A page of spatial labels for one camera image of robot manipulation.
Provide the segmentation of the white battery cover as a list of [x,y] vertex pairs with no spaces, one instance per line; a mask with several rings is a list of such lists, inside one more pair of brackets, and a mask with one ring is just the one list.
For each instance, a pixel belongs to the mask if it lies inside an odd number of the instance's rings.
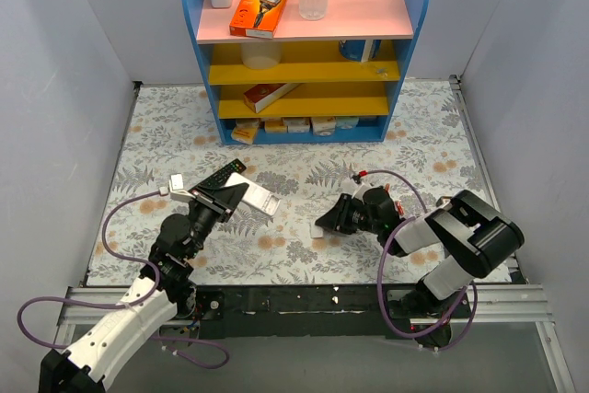
[[323,236],[324,236],[323,229],[317,225],[312,225],[310,227],[310,236],[313,239],[323,238]]

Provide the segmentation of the white remote control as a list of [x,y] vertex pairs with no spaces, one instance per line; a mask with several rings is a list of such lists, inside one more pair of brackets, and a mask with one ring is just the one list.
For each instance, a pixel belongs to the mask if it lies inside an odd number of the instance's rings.
[[226,182],[227,186],[240,184],[248,185],[248,189],[242,198],[244,204],[269,217],[275,216],[281,200],[274,193],[236,172],[232,173]]

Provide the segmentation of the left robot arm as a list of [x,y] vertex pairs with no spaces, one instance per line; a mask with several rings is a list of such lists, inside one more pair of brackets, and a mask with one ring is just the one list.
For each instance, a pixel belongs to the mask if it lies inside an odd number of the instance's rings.
[[164,219],[140,274],[86,335],[51,350],[40,363],[40,392],[105,392],[132,356],[164,325],[188,318],[196,307],[189,260],[218,223],[243,200],[247,184],[188,196],[189,212]]

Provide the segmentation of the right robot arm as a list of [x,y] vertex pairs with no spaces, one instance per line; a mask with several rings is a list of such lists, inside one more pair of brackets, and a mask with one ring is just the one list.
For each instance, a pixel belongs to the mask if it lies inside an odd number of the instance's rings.
[[392,303],[395,312],[437,317],[456,300],[456,293],[474,279],[484,279],[524,245],[515,222],[471,191],[463,190],[448,202],[406,225],[399,202],[382,187],[343,193],[335,205],[315,221],[330,233],[376,235],[387,254],[406,257],[441,245],[446,257]]

